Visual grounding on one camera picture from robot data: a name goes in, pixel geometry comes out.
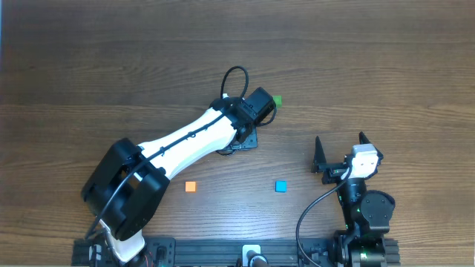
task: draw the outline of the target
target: small block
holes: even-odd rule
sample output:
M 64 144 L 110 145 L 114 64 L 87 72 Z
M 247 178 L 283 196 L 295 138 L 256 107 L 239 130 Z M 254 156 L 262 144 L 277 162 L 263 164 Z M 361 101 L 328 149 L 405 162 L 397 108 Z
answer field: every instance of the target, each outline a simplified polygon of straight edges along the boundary
M 196 192 L 196 182 L 185 182 L 185 192 L 188 192 L 188 193 Z
M 272 96 L 272 98 L 274 99 L 277 108 L 282 107 L 282 96 Z
M 280 193 L 287 192 L 287 182 L 286 181 L 275 182 L 275 191 L 280 192 Z

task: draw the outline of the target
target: wooden surface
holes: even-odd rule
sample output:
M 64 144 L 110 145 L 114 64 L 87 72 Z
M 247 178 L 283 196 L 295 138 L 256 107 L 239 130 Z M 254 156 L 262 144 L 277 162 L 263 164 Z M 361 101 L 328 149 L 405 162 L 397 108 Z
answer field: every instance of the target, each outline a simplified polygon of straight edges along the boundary
M 284 106 L 258 149 L 174 178 L 145 234 L 294 238 L 330 188 L 309 172 L 315 136 L 338 162 L 364 131 L 402 262 L 474 264 L 474 1 L 4 0 L 1 55 L 0 264 L 69 264 L 93 221 L 79 192 L 109 146 L 192 122 L 233 65 Z M 344 228 L 336 197 L 302 227 Z

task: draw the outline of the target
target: orange block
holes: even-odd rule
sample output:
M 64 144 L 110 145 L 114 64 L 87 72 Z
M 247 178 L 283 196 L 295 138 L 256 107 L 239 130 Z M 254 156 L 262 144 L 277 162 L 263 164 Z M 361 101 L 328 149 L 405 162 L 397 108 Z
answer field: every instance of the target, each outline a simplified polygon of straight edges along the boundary
M 196 192 L 196 182 L 185 182 L 185 192 L 195 193 Z

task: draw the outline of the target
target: green block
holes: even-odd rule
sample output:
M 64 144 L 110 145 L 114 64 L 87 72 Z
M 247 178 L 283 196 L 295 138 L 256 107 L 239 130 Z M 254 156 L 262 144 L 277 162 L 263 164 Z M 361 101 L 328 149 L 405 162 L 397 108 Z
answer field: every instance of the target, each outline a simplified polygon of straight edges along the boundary
M 272 96 L 272 98 L 274 99 L 277 108 L 282 107 L 282 96 Z

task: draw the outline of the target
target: blue cube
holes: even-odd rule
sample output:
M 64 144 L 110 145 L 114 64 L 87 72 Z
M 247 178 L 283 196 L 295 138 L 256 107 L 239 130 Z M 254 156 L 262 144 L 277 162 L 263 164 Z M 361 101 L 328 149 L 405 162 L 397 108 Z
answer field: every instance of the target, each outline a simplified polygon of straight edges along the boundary
M 287 192 L 287 182 L 286 181 L 275 182 L 275 191 L 280 192 L 280 193 Z

